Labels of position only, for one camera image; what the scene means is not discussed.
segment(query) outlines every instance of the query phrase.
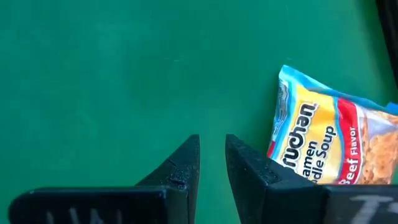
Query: black plastic part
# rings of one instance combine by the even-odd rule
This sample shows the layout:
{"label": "black plastic part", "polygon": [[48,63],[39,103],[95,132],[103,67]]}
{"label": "black plastic part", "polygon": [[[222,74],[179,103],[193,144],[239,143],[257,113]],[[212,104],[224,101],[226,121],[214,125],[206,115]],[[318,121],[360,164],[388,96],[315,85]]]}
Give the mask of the black plastic part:
{"label": "black plastic part", "polygon": [[391,67],[398,86],[398,1],[376,0]]}
{"label": "black plastic part", "polygon": [[233,135],[225,154],[242,224],[397,223],[397,185],[317,185]]}
{"label": "black plastic part", "polygon": [[11,224],[192,224],[199,168],[199,135],[192,135],[135,187],[31,190],[11,203],[9,220]]}

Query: ramen noodle package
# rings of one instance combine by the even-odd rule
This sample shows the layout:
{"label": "ramen noodle package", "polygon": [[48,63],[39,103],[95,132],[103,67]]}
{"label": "ramen noodle package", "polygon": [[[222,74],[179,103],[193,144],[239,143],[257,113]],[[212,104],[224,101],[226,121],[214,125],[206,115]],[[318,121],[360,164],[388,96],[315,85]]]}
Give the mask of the ramen noodle package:
{"label": "ramen noodle package", "polygon": [[284,65],[268,157],[318,184],[390,184],[398,116]]}

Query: green surface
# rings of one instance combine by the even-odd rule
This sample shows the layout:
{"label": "green surface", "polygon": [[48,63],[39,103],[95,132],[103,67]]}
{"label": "green surface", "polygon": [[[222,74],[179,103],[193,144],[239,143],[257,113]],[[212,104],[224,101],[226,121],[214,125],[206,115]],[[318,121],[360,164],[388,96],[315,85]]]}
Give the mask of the green surface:
{"label": "green surface", "polygon": [[5,0],[0,11],[1,223],[29,189],[134,185],[193,133],[197,223],[239,223],[224,136],[265,152],[283,64],[381,104],[397,95],[374,1]]}

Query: instant noodle packet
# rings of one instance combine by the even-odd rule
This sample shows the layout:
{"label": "instant noodle packet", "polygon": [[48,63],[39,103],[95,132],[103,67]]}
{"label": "instant noodle packet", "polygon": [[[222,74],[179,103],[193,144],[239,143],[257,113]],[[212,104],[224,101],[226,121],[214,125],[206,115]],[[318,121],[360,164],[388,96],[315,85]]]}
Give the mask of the instant noodle packet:
{"label": "instant noodle packet", "polygon": [[390,184],[398,116],[284,65],[268,157],[318,184]]}

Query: maruchan logo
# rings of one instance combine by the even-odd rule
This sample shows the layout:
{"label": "maruchan logo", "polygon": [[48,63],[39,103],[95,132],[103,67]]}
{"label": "maruchan logo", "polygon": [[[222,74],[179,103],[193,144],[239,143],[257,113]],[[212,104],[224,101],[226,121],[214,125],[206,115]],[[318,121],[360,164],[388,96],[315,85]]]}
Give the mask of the maruchan logo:
{"label": "maruchan logo", "polygon": [[302,103],[300,113],[297,116],[293,129],[289,133],[287,147],[282,157],[285,167],[297,170],[297,161],[300,158],[300,150],[305,145],[305,134],[311,124],[314,112],[318,104]]}

